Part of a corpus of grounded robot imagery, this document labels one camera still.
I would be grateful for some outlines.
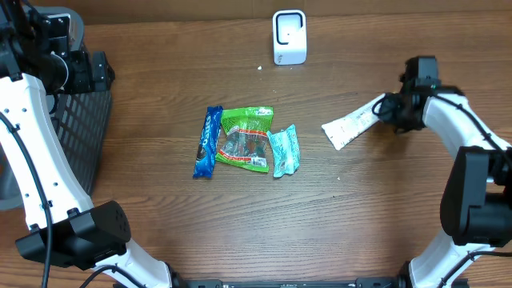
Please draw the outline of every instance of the blue snack package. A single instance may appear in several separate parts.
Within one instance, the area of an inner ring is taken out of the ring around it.
[[[214,172],[217,140],[221,133],[222,111],[222,106],[208,107],[195,159],[194,178],[211,178]]]

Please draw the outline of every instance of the wooden table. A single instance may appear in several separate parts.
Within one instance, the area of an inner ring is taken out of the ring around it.
[[[385,276],[418,256],[441,229],[452,159],[440,140],[377,124],[336,151],[320,128],[399,89],[410,57],[437,56],[444,83],[512,141],[512,12],[307,21],[307,61],[284,67],[273,64],[270,20],[86,28],[89,50],[104,50],[117,75],[94,202],[119,202],[134,239],[184,278]],[[193,180],[206,108],[217,104],[273,106],[273,131],[294,123],[298,172],[275,180],[218,163],[213,179]],[[42,265],[14,246],[27,234],[23,210],[0,215],[0,286],[39,286]],[[465,276],[508,287],[510,264],[482,258]],[[53,268],[50,286],[76,287],[89,274]]]

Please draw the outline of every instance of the black mesh basket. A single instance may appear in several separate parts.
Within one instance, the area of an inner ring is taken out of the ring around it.
[[[93,192],[111,107],[109,91],[59,95],[51,117],[71,170],[88,195]]]
[[[102,144],[112,107],[109,91],[47,96],[48,109],[58,140],[74,176],[88,195],[102,156]],[[22,204],[21,193],[0,147],[0,210],[8,210]]]

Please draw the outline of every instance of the black cable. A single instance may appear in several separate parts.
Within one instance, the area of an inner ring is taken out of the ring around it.
[[[457,265],[448,272],[448,274],[441,279],[438,288],[443,288],[448,283],[448,280],[454,276],[469,260],[475,261],[476,256],[496,256],[496,257],[512,257],[512,252],[493,252],[493,251],[475,251],[468,253]]]
[[[22,0],[23,4],[25,4],[27,7],[29,7],[34,13],[36,13],[40,18],[42,19],[48,19],[48,17],[46,16],[42,16],[39,11],[37,9],[35,9],[34,6],[32,6],[32,4],[30,4],[30,2],[28,0]]]
[[[32,178],[34,179],[35,187],[38,190],[39,198],[41,199],[42,208],[45,211],[45,217],[46,217],[46,259],[45,259],[45,268],[44,272],[42,273],[42,283],[41,287],[46,288],[48,286],[48,277],[50,276],[50,257],[51,257],[51,247],[52,247],[52,241],[53,241],[53,230],[52,230],[52,220],[51,220],[51,212],[50,212],[50,206],[48,204],[48,201],[46,199],[46,195],[44,190],[42,189],[41,180],[39,179],[38,172],[35,169],[35,165],[32,162],[32,158],[30,157],[29,151],[26,149],[25,144],[23,143],[23,140],[21,137],[19,137],[18,130],[20,129],[18,125],[16,127],[13,126],[13,124],[7,119],[7,117],[0,112],[0,120],[4,124],[6,124],[7,129],[9,132],[13,135],[14,140],[16,140],[16,143],[19,146],[20,151],[23,154],[23,157],[25,158],[26,164],[29,167],[30,173],[32,174]]]
[[[84,281],[80,288],[86,288],[87,285],[89,285],[89,283],[91,283],[96,278],[96,276],[100,275],[105,270],[112,270],[112,273],[120,273],[122,276],[132,282],[137,288],[145,288],[143,284],[135,280],[135,278],[133,278],[130,274],[115,265],[103,266],[102,268],[96,270]]]
[[[460,110],[461,112],[464,113],[465,116],[467,116],[473,123],[473,125],[477,128],[478,132],[480,132],[480,134],[482,134],[484,140],[486,140],[489,145],[491,147],[493,147],[497,152],[500,153],[501,156],[503,156],[503,158],[505,159],[505,162],[506,164],[508,165],[508,169],[511,170],[512,169],[512,161],[510,160],[510,158],[508,157],[508,155],[506,154],[506,152],[498,145],[496,144],[496,142],[492,139],[491,137],[491,133],[490,132],[487,132],[482,124],[480,123],[479,120],[476,119],[476,117],[471,113],[469,112],[468,110],[464,109],[464,107],[462,106],[462,104],[457,104],[449,99],[446,99],[444,97],[441,97],[437,94],[432,94],[432,95],[426,95],[426,94],[423,94],[420,96],[423,96],[423,97],[434,97],[436,99],[439,99],[455,108],[457,108],[458,110]],[[394,111],[393,108],[390,108],[389,110],[386,110],[386,111],[380,111],[377,112],[375,111],[375,109],[377,108],[378,104],[382,104],[385,100],[388,100],[388,101],[394,101],[396,103],[396,98],[392,98],[390,95],[387,95],[387,96],[384,96],[383,98],[380,98],[372,107],[372,113],[375,114],[376,116],[380,117],[380,116],[383,116],[385,114],[388,114],[388,113],[392,113]]]
[[[50,112],[48,112],[48,114],[53,114],[53,113],[57,112],[57,108],[58,108],[58,95],[56,93],[54,93],[53,96],[54,96],[54,106],[51,107],[51,110],[50,110]]]
[[[496,144],[496,142],[492,139],[491,137],[491,133],[487,132],[482,124],[480,124],[480,121],[476,119],[476,117],[471,113],[469,112],[468,110],[464,109],[464,107],[462,107],[462,104],[457,104],[449,99],[446,99],[444,97],[441,97],[437,94],[435,95],[432,95],[432,97],[436,98],[436,99],[439,99],[445,103],[448,103],[454,107],[456,107],[458,110],[460,110],[461,112],[463,112],[471,121],[472,123],[474,124],[474,126],[477,128],[478,132],[480,132],[480,134],[482,134],[484,140],[486,140],[489,145],[491,147],[493,147],[497,152],[499,152],[503,158],[505,159],[505,162],[506,164],[508,165],[508,169],[512,169],[512,161],[509,159],[508,155],[505,153],[505,151],[498,145]]]

